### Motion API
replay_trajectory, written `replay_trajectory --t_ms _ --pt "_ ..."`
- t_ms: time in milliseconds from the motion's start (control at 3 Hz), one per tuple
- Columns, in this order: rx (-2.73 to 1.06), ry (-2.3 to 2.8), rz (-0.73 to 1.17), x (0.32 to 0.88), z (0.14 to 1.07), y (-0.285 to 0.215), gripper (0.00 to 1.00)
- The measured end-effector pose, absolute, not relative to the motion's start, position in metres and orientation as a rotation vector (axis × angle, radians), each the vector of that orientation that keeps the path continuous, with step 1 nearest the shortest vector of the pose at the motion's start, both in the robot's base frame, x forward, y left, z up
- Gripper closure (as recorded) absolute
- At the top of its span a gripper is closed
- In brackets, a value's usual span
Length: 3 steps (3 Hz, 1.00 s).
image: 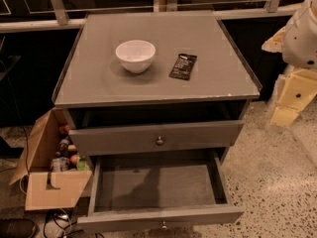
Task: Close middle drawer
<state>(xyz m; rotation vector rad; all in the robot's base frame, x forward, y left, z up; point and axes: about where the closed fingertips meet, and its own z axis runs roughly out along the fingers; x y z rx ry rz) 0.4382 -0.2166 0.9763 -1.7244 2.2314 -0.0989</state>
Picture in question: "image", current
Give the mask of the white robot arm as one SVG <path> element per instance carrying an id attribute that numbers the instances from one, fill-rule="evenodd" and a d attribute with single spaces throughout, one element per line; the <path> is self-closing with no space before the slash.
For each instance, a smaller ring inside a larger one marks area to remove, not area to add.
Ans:
<path id="1" fill-rule="evenodd" d="M 262 45 L 262 50 L 281 53 L 294 67 L 284 78 L 271 123 L 290 126 L 317 95 L 317 0 L 305 0 L 301 7 Z"/>

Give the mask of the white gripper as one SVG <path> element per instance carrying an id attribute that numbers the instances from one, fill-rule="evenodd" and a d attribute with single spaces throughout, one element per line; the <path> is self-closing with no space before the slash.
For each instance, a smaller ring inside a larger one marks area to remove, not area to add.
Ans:
<path id="1" fill-rule="evenodd" d="M 278 105 L 272 114 L 271 123 L 289 127 L 298 117 L 296 111 L 303 111 L 317 95 L 317 71 L 300 69 L 286 79 Z"/>

